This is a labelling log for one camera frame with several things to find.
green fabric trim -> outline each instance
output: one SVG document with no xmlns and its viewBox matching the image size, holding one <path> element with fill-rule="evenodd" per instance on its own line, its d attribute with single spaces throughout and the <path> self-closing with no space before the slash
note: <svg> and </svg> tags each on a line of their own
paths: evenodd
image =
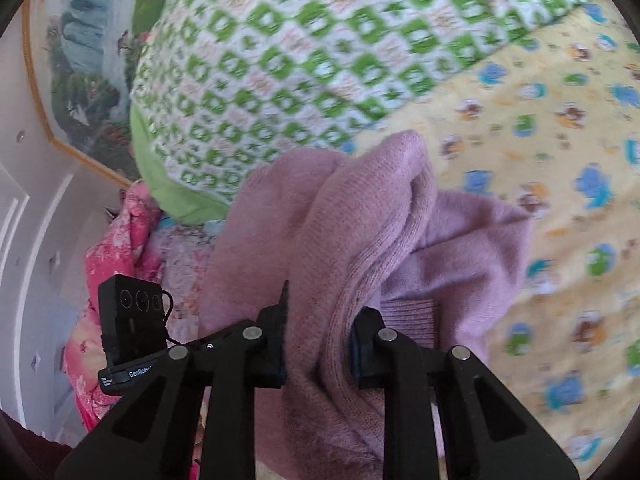
<svg viewBox="0 0 640 480">
<path fill-rule="evenodd" d="M 166 176 L 162 160 L 150 150 L 152 137 L 135 105 L 131 106 L 130 122 L 138 170 L 160 207 L 184 225 L 226 218 L 229 208 L 225 203 L 212 194 L 195 191 Z"/>
</svg>

ribbed hem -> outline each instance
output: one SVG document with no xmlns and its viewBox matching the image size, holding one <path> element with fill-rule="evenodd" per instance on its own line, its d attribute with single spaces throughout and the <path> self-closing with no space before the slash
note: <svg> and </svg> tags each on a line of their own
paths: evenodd
<svg viewBox="0 0 640 480">
<path fill-rule="evenodd" d="M 402 332 L 425 348 L 438 347 L 437 311 L 434 300 L 383 301 L 380 305 L 386 326 Z"/>
</svg>

landscape painting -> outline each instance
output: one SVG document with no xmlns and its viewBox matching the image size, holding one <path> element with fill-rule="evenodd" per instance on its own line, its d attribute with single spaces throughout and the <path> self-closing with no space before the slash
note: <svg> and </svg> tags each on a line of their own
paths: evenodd
<svg viewBox="0 0 640 480">
<path fill-rule="evenodd" d="M 50 140 L 126 186 L 132 156 L 129 93 L 165 0 L 28 0 L 24 47 Z"/>
</svg>

silver screw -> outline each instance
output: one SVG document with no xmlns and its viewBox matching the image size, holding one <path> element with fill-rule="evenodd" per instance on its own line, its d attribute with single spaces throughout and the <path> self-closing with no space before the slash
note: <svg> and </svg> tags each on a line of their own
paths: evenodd
<svg viewBox="0 0 640 480">
<path fill-rule="evenodd" d="M 262 329 L 259 326 L 248 326 L 242 330 L 242 337 L 253 341 L 254 339 L 260 339 L 262 336 Z"/>
<path fill-rule="evenodd" d="M 398 332 L 393 328 L 381 328 L 378 330 L 378 337 L 382 341 L 394 341 L 398 337 Z"/>
<path fill-rule="evenodd" d="M 453 350 L 451 350 L 451 354 L 456 359 L 466 361 L 471 357 L 471 350 L 469 350 L 469 348 L 467 348 L 466 346 L 458 345 L 453 347 Z"/>
<path fill-rule="evenodd" d="M 179 361 L 180 359 L 184 359 L 189 354 L 189 351 L 185 346 L 176 345 L 172 346 L 169 349 L 169 357 L 174 361 Z"/>
</svg>

black cable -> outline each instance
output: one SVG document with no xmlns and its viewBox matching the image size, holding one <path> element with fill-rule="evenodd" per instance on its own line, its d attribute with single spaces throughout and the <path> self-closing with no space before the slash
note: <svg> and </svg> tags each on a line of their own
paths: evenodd
<svg viewBox="0 0 640 480">
<path fill-rule="evenodd" d="M 174 310 L 174 297 L 166 290 L 163 290 L 162 294 L 166 294 L 166 296 L 169 298 L 169 310 L 167 310 L 166 314 L 164 314 L 164 324 L 166 325 L 166 322 L 169 321 L 169 316 L 171 316 L 171 312 Z"/>
</svg>

